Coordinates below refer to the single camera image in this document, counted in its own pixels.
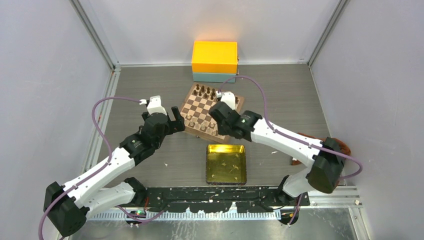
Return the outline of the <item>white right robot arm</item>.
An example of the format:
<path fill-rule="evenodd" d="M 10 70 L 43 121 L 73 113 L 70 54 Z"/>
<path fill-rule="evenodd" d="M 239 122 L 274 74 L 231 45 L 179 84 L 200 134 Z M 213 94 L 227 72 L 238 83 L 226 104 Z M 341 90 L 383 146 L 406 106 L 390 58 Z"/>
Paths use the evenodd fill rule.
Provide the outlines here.
<path fill-rule="evenodd" d="M 331 194 L 338 185 L 345 161 L 335 139 L 322 141 L 299 135 L 267 122 L 255 112 L 239 114 L 222 101 L 208 113 L 216 121 L 220 135 L 272 147 L 305 165 L 301 172 L 283 178 L 277 192 L 281 204 L 291 205 L 300 194 L 312 190 Z"/>

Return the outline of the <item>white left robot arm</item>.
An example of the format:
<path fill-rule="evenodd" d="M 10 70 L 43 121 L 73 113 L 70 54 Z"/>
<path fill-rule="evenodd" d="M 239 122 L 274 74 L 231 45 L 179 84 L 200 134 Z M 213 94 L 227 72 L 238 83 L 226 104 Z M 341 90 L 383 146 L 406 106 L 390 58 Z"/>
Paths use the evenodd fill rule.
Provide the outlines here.
<path fill-rule="evenodd" d="M 38 227 L 39 239 L 43 238 L 45 219 L 49 219 L 64 238 L 78 232 L 89 218 L 104 210 L 123 204 L 141 206 L 146 200 L 146 188 L 134 177 L 115 187 L 103 188 L 118 175 L 151 157 L 166 136 L 185 130 L 178 107 L 173 106 L 171 111 L 174 120 L 163 107 L 150 108 L 142 114 L 144 124 L 138 131 L 111 150 L 107 158 L 73 180 L 48 185 L 44 214 Z"/>

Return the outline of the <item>wooden chess board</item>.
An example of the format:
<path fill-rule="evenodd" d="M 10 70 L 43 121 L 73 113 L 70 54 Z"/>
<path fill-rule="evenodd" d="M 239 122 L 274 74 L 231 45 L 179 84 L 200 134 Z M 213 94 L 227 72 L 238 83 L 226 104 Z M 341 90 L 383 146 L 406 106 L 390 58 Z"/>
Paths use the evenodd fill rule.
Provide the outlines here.
<path fill-rule="evenodd" d="M 209 115 L 210 108 L 217 102 L 215 88 L 194 83 L 181 105 L 180 115 L 184 118 L 187 133 L 218 144 L 228 144 L 230 137 L 218 133 L 218 125 Z"/>

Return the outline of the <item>yellow metal tray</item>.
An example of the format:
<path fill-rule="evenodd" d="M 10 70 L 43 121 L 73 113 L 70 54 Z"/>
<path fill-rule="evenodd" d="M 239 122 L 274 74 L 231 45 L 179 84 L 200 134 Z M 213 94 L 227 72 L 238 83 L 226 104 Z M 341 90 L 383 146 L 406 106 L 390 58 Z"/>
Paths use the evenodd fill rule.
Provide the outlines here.
<path fill-rule="evenodd" d="M 247 183 L 244 145 L 209 144 L 206 148 L 205 181 L 209 185 L 243 186 Z"/>

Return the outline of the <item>teal plastic box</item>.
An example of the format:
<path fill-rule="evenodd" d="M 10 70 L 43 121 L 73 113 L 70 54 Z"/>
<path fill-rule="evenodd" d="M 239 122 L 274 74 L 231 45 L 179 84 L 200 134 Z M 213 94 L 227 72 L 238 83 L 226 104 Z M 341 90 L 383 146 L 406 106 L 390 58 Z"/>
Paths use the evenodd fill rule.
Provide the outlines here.
<path fill-rule="evenodd" d="M 234 83 L 236 80 L 233 78 L 235 73 L 212 73 L 212 72 L 193 72 L 194 82 L 209 82 L 209 83 L 223 83 L 230 79 L 228 83 Z"/>

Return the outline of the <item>yellow plastic box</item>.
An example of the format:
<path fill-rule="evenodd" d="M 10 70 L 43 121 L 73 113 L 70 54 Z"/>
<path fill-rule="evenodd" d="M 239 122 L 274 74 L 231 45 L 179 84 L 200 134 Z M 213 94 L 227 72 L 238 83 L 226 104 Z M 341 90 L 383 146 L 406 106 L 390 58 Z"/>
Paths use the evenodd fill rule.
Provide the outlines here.
<path fill-rule="evenodd" d="M 236 74 L 238 43 L 235 41 L 200 41 L 193 44 L 191 68 L 194 73 Z"/>

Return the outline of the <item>brown cloth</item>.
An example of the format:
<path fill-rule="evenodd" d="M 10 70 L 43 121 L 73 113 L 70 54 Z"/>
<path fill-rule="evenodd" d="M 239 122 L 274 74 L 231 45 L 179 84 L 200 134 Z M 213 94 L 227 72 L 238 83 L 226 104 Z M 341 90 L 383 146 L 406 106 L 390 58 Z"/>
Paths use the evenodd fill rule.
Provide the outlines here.
<path fill-rule="evenodd" d="M 308 137 L 308 138 L 312 138 L 312 139 L 319 139 L 319 140 L 321 140 L 321 141 L 324 141 L 325 140 L 325 138 L 322 138 L 322 137 L 315 137 L 315 136 L 312 136 L 312 135 L 307 135 L 307 134 L 305 134 L 305 133 L 301 133 L 301 132 L 298 132 L 298 134 L 299 135 L 302 135 L 302 136 L 305 136 L 305 137 Z M 341 141 L 341 140 L 339 140 L 338 138 L 334 138 L 335 139 L 335 141 L 338 143 L 338 145 L 339 145 L 339 148 L 340 148 L 340 150 L 341 150 L 341 152 L 343 153 L 343 154 L 345 154 L 345 155 L 348 155 L 348 156 L 350 156 L 351 155 L 351 150 L 350 150 L 350 148 L 343 142 L 343 141 Z M 296 166 L 296 165 L 300 165 L 301 164 L 301 162 L 299 161 L 299 160 L 297 160 L 295 157 L 293 157 L 292 159 L 291 159 L 291 165 L 292 166 Z"/>

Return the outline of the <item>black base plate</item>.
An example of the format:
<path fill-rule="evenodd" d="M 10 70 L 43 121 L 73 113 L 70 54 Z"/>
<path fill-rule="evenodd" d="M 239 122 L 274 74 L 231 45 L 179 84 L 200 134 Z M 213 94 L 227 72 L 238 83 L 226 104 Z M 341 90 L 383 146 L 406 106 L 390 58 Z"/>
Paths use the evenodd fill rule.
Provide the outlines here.
<path fill-rule="evenodd" d="M 296 202 L 285 204 L 278 198 L 276 186 L 227 187 L 150 187 L 145 198 L 135 203 L 121 204 L 123 208 L 162 210 L 169 213 L 226 213 L 235 205 L 237 213 L 267 213 L 273 209 L 295 207 Z"/>

